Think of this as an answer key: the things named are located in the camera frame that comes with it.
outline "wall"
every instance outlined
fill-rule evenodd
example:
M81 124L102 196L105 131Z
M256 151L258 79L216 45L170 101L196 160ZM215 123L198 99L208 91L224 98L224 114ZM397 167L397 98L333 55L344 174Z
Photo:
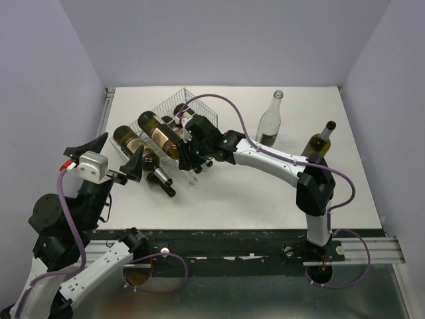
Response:
M0 308L16 302L66 146L94 137L104 89L57 0L0 2ZM69 195L75 181L66 177Z
M377 208L425 300L425 2L393 0L342 89Z
M60 0L106 86L342 85L389 0Z

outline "wire basket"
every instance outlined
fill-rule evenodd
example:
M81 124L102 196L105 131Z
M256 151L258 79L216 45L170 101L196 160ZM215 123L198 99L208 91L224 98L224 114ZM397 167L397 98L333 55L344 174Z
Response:
M157 114L160 118L164 116L170 116L174 118L174 108L181 103L186 103L194 95L190 93L186 88L181 89L176 94L172 95L170 98L166 99L160 105L156 106L152 109L152 112ZM191 102L190 107L192 110L196 112L196 114L203 115L208 120L217 126L218 124L218 116L212 111L205 103L202 103L200 100L195 100ZM129 125L129 127L145 142L147 146L149 146L159 157L161 162L161 167L164 169L165 173L167 173L171 178L179 179L182 177L189 184L194 185L197 182L197 178L195 174L191 171L180 171L179 164L174 159L171 159L147 134L139 127L137 124L137 120ZM121 147L117 144L113 137L110 138L110 142L113 147L117 151L118 155L121 157L123 161L127 161L128 157L124 154Z

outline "bottle opening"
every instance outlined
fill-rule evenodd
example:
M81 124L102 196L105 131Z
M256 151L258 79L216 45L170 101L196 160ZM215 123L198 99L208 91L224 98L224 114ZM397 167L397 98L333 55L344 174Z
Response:
M284 97L284 93L281 90L276 90L274 91L273 97L281 99Z
M334 121L329 121L329 122L326 124L326 128L327 128L328 130L331 130L331 131L333 131L336 127L337 127L337 124L336 124Z

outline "metal wire rack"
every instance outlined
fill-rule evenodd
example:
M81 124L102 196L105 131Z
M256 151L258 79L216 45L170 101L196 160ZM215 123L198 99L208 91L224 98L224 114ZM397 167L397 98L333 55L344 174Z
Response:
M181 103L186 103L188 100L193 98L194 95L190 93L186 88L181 89L170 98L166 99L160 105L152 109L152 112L157 114L159 117L170 116L174 118L174 108ZM190 108L196 112L196 114L203 115L209 119L209 121L217 126L218 116L212 111L205 103L200 100L195 100L190 103ZM197 182L195 174L191 171L180 171L178 168L178 162L171 159L153 140L147 136L147 134L139 127L137 120L129 125L129 127L138 135L140 138L149 146L158 156L161 161L161 167L165 172L173 179L183 177L189 184L194 185ZM121 150L121 147L117 144L113 137L110 138L110 142L115 148L118 155L123 161L127 161L128 158Z

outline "white table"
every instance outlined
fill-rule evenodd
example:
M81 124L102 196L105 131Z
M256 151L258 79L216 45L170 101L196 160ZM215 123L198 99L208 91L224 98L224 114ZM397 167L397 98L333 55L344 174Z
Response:
M351 133L341 97L336 87L225 87L186 86L194 95L221 94L242 112L251 136L276 89L284 91L282 126L274 148L301 154L311 135L321 132L327 121L337 123L326 155L329 166L346 173L355 183L357 196L350 205L332 215L333 228L381 228L361 159ZM117 88L106 131L111 135L120 125L130 124L154 108L182 86ZM218 114L218 128L242 131L234 110L224 101L203 98ZM102 154L109 158L110 169L122 165L108 141ZM194 186L173 184L177 195L170 199L160 188L150 190L144 180L129 181L112 189L112 214L101 229L305 229L305 215L296 206L296 190L287 183L250 167L215 163L197 176ZM350 196L346 181L335 177L333 202Z

